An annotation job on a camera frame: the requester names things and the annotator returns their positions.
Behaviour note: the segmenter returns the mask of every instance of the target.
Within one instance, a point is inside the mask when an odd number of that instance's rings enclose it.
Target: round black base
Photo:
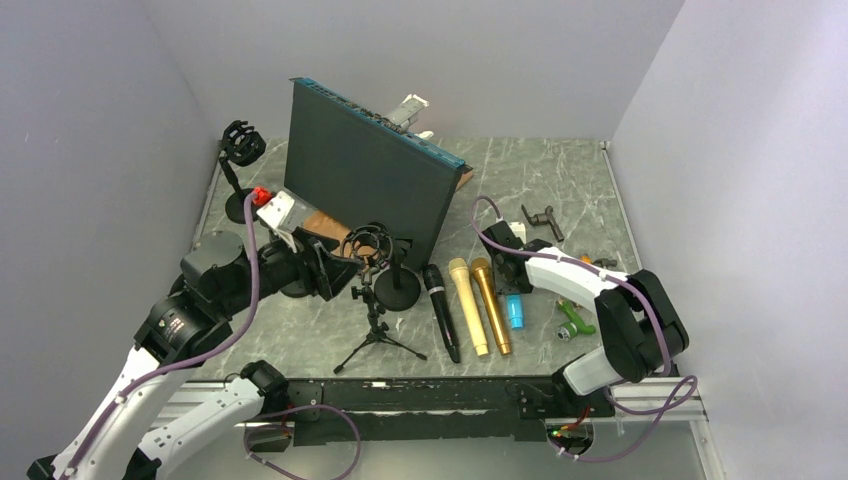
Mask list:
[[[289,298],[303,298],[312,293],[312,291],[307,289],[301,280],[295,280],[281,288],[280,293]]]
[[[386,310],[402,312],[409,310],[421,295],[421,282],[411,271],[401,268],[400,288],[395,289],[392,282],[392,271],[386,270],[374,282],[374,295]]]
[[[242,188],[241,191],[245,195],[248,195],[253,191],[253,189]],[[253,220],[256,221],[256,205],[251,205],[251,208],[253,209]],[[235,192],[227,198],[227,203],[224,205],[224,211],[227,212],[227,218],[229,218],[231,222],[244,225],[244,204]]]

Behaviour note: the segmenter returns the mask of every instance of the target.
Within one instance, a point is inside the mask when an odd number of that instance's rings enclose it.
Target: white wall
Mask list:
[[[689,0],[613,138],[729,478],[848,477],[848,7]]]
[[[416,128],[609,139],[683,0],[144,0],[217,130],[288,136],[309,76]]]
[[[0,4],[0,477],[70,442],[179,271],[214,134],[135,0]]]

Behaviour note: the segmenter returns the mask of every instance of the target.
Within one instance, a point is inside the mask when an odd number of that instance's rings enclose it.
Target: black microphone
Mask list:
[[[450,316],[448,299],[445,295],[445,281],[439,267],[430,264],[421,269],[424,277],[424,288],[430,294],[433,302],[433,311],[436,312],[436,321],[439,322],[439,331],[442,332],[442,340],[453,363],[459,363],[459,340],[456,338],[456,330],[453,328],[453,318]]]

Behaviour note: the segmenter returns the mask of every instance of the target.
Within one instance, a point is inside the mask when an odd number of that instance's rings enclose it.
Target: green valve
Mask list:
[[[568,318],[568,321],[563,322],[563,324],[557,328],[557,337],[561,340],[568,341],[580,334],[592,335],[595,333],[595,326],[586,325],[583,322],[583,318],[581,318],[574,310],[574,307],[568,300],[558,300],[557,308]]]

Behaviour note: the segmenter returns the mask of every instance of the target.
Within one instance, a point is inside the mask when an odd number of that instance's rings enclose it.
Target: black tripod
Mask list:
[[[380,315],[386,313],[386,308],[377,303],[377,296],[374,295],[374,290],[371,289],[371,268],[368,268],[365,273],[362,274],[362,288],[351,287],[350,288],[351,296],[354,300],[362,297],[362,301],[365,302],[365,305],[368,306],[368,324],[371,326],[371,330],[365,335],[365,340],[359,344],[358,347],[353,349],[353,352],[344,359],[342,363],[340,363],[336,368],[333,369],[333,373],[337,374],[344,370],[345,364],[356,355],[356,352],[362,350],[368,345],[372,345],[375,343],[385,343],[387,345],[392,345],[395,347],[400,347],[406,351],[412,352],[416,357],[421,360],[426,361],[427,356],[423,353],[418,353],[415,350],[407,347],[406,345],[398,342],[397,340],[389,337],[386,332],[389,330],[389,326],[386,325],[386,322],[378,323],[380,319]]]

